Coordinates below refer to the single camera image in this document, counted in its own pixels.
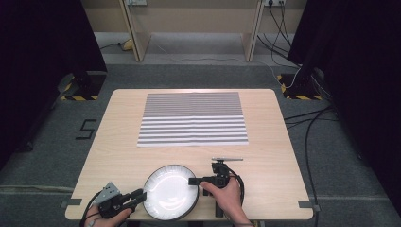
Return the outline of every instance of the white plate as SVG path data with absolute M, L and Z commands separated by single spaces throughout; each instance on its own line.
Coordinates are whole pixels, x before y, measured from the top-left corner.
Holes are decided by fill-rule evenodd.
M 146 211 L 159 220 L 177 220 L 186 216 L 198 200 L 199 188 L 188 185 L 194 173 L 184 166 L 164 166 L 153 172 L 144 186 Z

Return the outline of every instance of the wooden table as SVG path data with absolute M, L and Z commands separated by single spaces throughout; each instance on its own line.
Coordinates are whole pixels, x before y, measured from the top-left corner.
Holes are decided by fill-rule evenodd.
M 139 148 L 141 128 L 148 94 L 166 93 L 239 93 L 248 134 L 248 145 L 177 146 Z M 309 219 L 309 201 L 303 178 L 290 143 L 275 93 L 269 89 L 138 89 L 116 90 L 103 116 L 96 138 L 78 179 L 66 217 L 81 219 L 93 195 L 108 182 L 122 194 L 144 186 L 158 168 L 182 165 L 197 177 L 212 176 L 212 157 L 242 157 L 242 162 L 226 164 L 245 183 L 243 208 L 249 219 Z M 142 204 L 130 219 L 152 219 Z M 213 198 L 200 193 L 192 212 L 182 220 L 216 220 Z

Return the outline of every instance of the black and white striped pattern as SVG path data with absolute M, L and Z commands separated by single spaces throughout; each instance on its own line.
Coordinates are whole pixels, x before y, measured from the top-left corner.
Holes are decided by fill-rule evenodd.
M 138 147 L 248 145 L 239 94 L 149 94 Z

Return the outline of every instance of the wire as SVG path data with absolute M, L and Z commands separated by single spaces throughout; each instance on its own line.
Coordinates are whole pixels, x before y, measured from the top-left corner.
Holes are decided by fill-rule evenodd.
M 289 130 L 289 129 L 295 127 L 295 126 L 298 126 L 298 125 L 300 125 L 300 124 L 302 124 L 302 123 L 304 123 L 304 122 L 311 121 L 311 120 L 313 120 L 313 118 L 309 118 L 309 119 L 305 119 L 305 120 L 300 120 L 300 121 L 296 121 L 296 122 L 286 122 L 286 124 L 292 124 L 291 126 L 288 126 L 287 129 Z M 318 118 L 318 120 L 339 121 L 339 120 L 336 120 L 336 119 L 326 119 L 326 118 Z
M 83 215 L 82 215 L 82 219 L 81 219 L 80 222 L 79 222 L 79 227 L 84 227 L 83 225 L 85 224 L 85 220 L 87 219 L 87 218 L 86 218 L 86 215 L 88 214 L 88 210 L 89 210 L 89 208 L 91 207 L 92 202 L 96 199 L 96 197 L 97 197 L 101 192 L 102 192 L 102 191 L 97 192 L 97 193 L 91 198 L 91 200 L 88 202 L 88 205 L 86 205 L 85 211 L 83 212 Z
M 277 20 L 275 19 L 274 15 L 273 15 L 273 12 L 271 11 L 271 8 L 269 8 L 269 11 L 270 11 L 271 17 L 272 17 L 273 20 L 274 20 L 274 23 L 277 25 L 278 34 L 281 34 L 281 35 L 283 36 L 283 38 L 286 40 L 286 42 L 287 42 L 289 45 L 291 45 L 291 42 L 290 42 L 290 41 L 287 39 L 287 37 L 283 34 L 283 31 L 281 30 L 281 26 L 278 26 Z
M 301 113 L 301 114 L 294 115 L 294 116 L 288 116 L 288 117 L 284 118 L 284 120 L 286 121 L 286 120 L 290 120 L 290 119 L 297 118 L 297 117 L 301 117 L 301 116 L 316 114 L 316 113 L 319 113 L 319 112 L 324 111 L 325 109 L 326 109 L 326 108 L 321 109 L 321 110 L 318 110 L 318 111 L 313 111 L 313 112 L 308 112 L 308 113 Z
M 99 49 L 104 49 L 104 48 L 107 48 L 107 47 L 110 47 L 110 46 L 113 46 L 113 45 L 118 45 L 118 46 L 120 46 L 121 50 L 124 50 L 123 47 L 121 47 L 121 45 L 124 44 L 124 43 L 126 43 L 126 42 L 128 42 L 128 41 L 129 41 L 129 40 L 126 40 L 126 41 L 123 42 L 123 43 L 108 44 L 108 45 L 105 45 L 105 46 L 100 47 Z
M 310 180 L 310 185 L 312 187 L 312 193 L 313 193 L 313 198 L 315 201 L 315 206 L 319 206 L 319 201 L 318 201 L 318 196 L 316 193 L 316 188 L 315 188 L 315 184 L 313 183 L 313 178 L 312 178 L 312 173 L 310 170 L 310 165 L 309 165 L 309 153 L 308 153 L 308 149 L 307 149 L 307 139 L 309 136 L 309 132 L 310 132 L 310 128 L 312 127 L 312 124 L 319 118 L 320 115 L 324 114 L 326 111 L 332 109 L 332 106 L 328 106 L 326 108 L 324 108 L 323 110 L 321 110 L 309 123 L 309 126 L 307 127 L 306 130 L 306 136 L 305 136 L 305 161 L 306 161 L 306 170 L 307 170 L 307 175 L 309 177 Z M 319 212 L 315 211 L 315 227 L 318 226 L 318 222 L 319 222 Z
M 272 42 L 269 41 L 269 39 L 268 39 L 268 37 L 266 37 L 266 34 L 265 34 L 265 33 L 263 33 L 263 36 L 265 37 L 266 41 L 267 41 L 269 44 L 274 45 Z M 277 49 L 279 49 L 279 50 L 281 50 L 281 51 L 284 51 L 284 52 L 288 53 L 288 51 L 287 51 L 286 49 L 283 49 L 283 48 L 281 48 L 281 47 L 279 47 L 279 46 L 277 46 L 277 45 L 274 45 L 274 46 L 275 46 L 275 48 L 277 48 Z
M 287 27 L 286 27 L 286 21 L 284 20 L 284 15 L 286 14 L 286 6 L 284 6 L 284 2 L 283 1 L 279 1 L 280 3 L 280 8 L 281 8 L 281 16 L 282 16 L 282 22 L 284 25 L 284 31 L 286 32 L 286 37 L 288 40 L 288 44 L 289 46 L 291 46 L 291 42 L 289 41 L 289 37 L 288 37 L 288 33 L 287 33 Z

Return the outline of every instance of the hand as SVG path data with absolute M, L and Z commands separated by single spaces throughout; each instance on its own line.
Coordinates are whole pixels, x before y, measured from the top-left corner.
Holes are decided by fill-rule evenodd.
M 237 226 L 253 226 L 248 220 L 241 205 L 241 192 L 238 181 L 232 177 L 227 186 L 217 188 L 212 183 L 202 182 L 200 186 L 213 194 L 218 206 L 224 211 L 225 215 Z
M 95 224 L 93 225 L 93 227 L 115 227 L 118 224 L 120 224 L 121 222 L 125 221 L 127 218 L 129 218 L 131 213 L 132 213 L 132 210 L 130 208 L 128 208 L 128 209 L 121 211 L 118 215 L 116 215 L 112 218 L 106 219 L 106 218 L 103 218 L 99 214 L 98 207 L 96 205 L 94 205 L 91 207 L 91 209 L 88 210 L 86 217 L 89 217 L 89 218 L 87 218 L 85 220 L 84 227 L 88 226 L 92 220 L 95 221 Z

